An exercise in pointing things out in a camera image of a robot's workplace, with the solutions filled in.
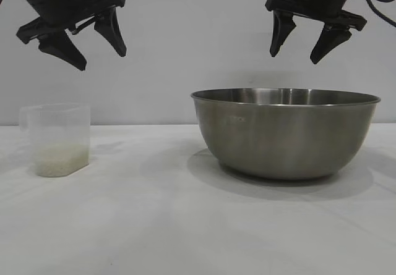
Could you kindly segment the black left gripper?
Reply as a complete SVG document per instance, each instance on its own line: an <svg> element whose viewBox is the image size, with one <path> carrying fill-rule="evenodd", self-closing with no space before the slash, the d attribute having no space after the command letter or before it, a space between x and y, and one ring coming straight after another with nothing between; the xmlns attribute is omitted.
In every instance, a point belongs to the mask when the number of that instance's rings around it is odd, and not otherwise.
<svg viewBox="0 0 396 275"><path fill-rule="evenodd" d="M80 32L76 24L93 17L94 29L117 52L125 57L127 48L121 36L116 7L126 0L26 0L39 18L20 27L17 37L25 44L38 38L38 49L69 63L80 71L87 60L70 40L65 30Z"/></svg>

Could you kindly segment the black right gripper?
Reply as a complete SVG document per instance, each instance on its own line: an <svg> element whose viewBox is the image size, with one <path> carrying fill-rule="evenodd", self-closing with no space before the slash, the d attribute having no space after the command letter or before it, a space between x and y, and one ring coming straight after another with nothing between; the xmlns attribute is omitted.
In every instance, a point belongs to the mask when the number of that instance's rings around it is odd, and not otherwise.
<svg viewBox="0 0 396 275"><path fill-rule="evenodd" d="M319 39L313 47L310 60L321 61L331 50L348 41L350 28L361 31L367 21L364 17L343 10L347 0L267 0L265 7L273 11L273 33L270 55L275 57L290 33L296 28L297 15L324 22Z"/></svg>

